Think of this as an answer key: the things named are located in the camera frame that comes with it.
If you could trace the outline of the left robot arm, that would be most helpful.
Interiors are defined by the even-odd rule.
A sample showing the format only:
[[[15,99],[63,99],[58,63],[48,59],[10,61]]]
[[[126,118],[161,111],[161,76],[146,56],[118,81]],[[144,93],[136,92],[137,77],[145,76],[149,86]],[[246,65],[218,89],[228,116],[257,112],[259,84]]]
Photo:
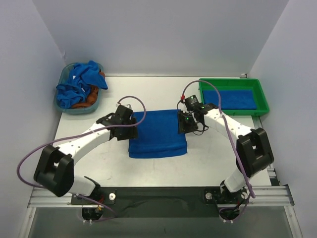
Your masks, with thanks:
[[[68,140],[57,147],[47,145],[41,152],[34,180],[57,197],[66,193],[91,196],[100,185],[87,176],[76,176],[74,167],[84,156],[99,145],[116,138],[118,141],[137,137],[133,110],[119,105],[116,112],[98,119],[88,130],[88,135]]]

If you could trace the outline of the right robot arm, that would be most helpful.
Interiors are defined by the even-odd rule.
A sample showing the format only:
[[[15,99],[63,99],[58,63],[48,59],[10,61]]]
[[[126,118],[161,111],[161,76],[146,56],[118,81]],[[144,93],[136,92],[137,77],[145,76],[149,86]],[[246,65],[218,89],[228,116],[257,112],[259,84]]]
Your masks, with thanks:
[[[247,188],[255,198],[250,179],[274,162],[267,132],[245,126],[212,104],[198,105],[190,111],[177,110],[178,132],[198,131],[198,124],[226,137],[235,155],[236,169],[220,184],[221,192],[237,193]]]

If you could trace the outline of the blue towel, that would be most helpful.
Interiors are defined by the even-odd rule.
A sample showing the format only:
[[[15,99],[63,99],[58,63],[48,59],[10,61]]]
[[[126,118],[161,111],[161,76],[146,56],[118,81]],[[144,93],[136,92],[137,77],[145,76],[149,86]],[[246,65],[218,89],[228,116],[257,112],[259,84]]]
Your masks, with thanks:
[[[137,126],[138,137],[129,140],[129,157],[156,159],[187,153],[185,134],[178,133],[177,110],[147,111]]]
[[[257,106],[254,101],[251,90],[220,90],[222,110],[256,110]],[[219,104],[218,94],[215,91],[203,91],[205,104]]]

